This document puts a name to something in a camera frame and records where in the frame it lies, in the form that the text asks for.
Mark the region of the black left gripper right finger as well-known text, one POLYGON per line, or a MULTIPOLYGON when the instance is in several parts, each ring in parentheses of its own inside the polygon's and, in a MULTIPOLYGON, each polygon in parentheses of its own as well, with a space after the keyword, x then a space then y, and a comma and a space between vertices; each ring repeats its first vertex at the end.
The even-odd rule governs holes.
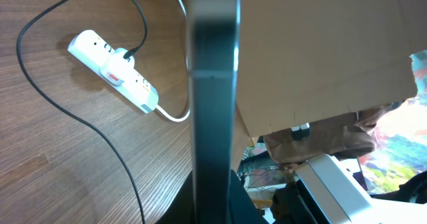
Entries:
POLYGON ((253 204, 234 170, 230 171, 229 213, 231 224, 267 224, 253 204))

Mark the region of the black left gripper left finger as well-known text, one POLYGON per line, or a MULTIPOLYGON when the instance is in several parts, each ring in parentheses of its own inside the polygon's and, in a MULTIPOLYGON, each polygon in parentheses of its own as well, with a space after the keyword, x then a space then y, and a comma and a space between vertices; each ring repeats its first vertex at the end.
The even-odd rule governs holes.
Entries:
POLYGON ((177 195, 157 224, 193 224, 193 175, 189 173, 177 195))

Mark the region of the blue Galaxy smartphone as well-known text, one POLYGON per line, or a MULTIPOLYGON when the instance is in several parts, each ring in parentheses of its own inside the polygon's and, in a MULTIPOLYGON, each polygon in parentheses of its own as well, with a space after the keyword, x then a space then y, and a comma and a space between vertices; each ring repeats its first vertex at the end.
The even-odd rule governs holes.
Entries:
POLYGON ((187 56, 196 223, 229 223, 240 0, 188 0, 187 56))

